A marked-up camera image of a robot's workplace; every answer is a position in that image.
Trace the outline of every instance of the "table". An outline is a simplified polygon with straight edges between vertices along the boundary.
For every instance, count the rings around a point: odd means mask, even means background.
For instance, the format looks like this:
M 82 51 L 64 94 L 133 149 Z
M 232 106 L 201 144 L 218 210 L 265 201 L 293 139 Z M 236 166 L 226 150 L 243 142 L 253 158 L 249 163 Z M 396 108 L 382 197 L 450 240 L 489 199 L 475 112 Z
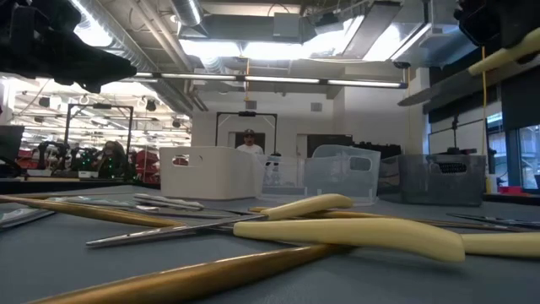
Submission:
M 159 190 L 120 186 L 85 190 L 111 199 Z M 294 200 L 268 197 L 204 202 L 208 207 L 246 210 Z M 0 212 L 15 209 L 0 204 Z M 540 209 L 485 203 L 479 208 L 431 207 L 380 201 L 362 212 L 403 217 L 458 220 L 446 212 L 496 214 L 537 220 Z M 162 242 L 88 249 L 84 243 L 142 230 L 139 226 L 54 214 L 0 231 L 0 302 L 37 300 L 91 285 L 195 263 L 211 262 L 290 245 L 206 233 Z M 509 303 L 540 298 L 537 260 L 467 256 L 464 263 L 440 263 L 404 252 L 359 248 L 292 269 L 272 278 L 210 296 L 196 303 Z

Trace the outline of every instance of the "yellow handle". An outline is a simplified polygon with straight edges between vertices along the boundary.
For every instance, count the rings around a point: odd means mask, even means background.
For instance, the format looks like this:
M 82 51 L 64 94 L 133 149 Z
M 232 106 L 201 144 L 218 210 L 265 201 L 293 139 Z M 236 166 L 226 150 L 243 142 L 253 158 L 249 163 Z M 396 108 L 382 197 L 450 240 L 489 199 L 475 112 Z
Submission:
M 351 208 L 354 201 L 340 194 L 323 194 L 313 198 L 305 198 L 291 204 L 261 211 L 267 215 L 268 220 L 288 219 L 315 211 L 330 208 Z
M 464 234 L 468 254 L 540 258 L 540 232 Z
M 473 64 L 469 67 L 468 72 L 472 76 L 476 76 L 537 51 L 540 51 L 540 29 L 535 29 L 527 34 L 517 46 L 510 49 L 501 48 L 484 60 Z
M 445 262 L 465 259 L 460 235 L 399 219 L 282 220 L 240 222 L 235 236 L 285 242 L 372 246 L 414 252 Z

